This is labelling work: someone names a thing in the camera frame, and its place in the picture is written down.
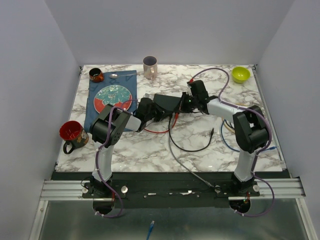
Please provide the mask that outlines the black network switch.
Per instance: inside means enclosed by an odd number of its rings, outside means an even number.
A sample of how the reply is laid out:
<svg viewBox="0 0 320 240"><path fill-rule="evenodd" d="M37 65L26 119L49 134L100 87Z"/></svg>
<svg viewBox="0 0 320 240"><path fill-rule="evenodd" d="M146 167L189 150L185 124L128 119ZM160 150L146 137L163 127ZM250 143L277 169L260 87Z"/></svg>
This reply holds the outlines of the black network switch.
<svg viewBox="0 0 320 240"><path fill-rule="evenodd" d="M166 111L174 112L179 108L181 97L156 93L153 102Z"/></svg>

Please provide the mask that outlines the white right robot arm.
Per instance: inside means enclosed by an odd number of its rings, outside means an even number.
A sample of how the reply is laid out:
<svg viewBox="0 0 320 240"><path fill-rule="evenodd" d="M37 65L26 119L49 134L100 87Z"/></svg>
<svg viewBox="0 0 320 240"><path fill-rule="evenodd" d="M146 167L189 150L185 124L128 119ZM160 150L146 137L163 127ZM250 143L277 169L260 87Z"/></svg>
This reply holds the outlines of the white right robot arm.
<svg viewBox="0 0 320 240"><path fill-rule="evenodd" d="M209 96L201 80L191 80L187 85L189 90L182 93L177 112L191 113L193 110L199 110L206 115L221 117L233 123L240 152L233 172L236 180L230 183L230 191L236 196L241 196L247 192L247 182L253 178L259 150L266 147L272 139L270 127L258 106L234 105L218 96Z"/></svg>

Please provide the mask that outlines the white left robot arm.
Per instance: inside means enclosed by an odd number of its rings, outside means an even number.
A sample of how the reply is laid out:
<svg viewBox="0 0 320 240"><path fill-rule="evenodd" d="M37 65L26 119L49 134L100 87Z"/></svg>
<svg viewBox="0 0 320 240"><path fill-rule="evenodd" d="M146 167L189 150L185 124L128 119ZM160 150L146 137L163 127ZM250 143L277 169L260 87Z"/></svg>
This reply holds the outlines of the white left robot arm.
<svg viewBox="0 0 320 240"><path fill-rule="evenodd" d="M93 178L98 180L93 191L99 197L104 198L110 194L111 185L107 181L112 176L114 146L124 130L139 133L146 127L147 122L160 122L172 114L172 109L165 109L147 97L141 99L134 112L111 104L104 107L89 128L94 143L100 144L96 149L95 170L92 172Z"/></svg>

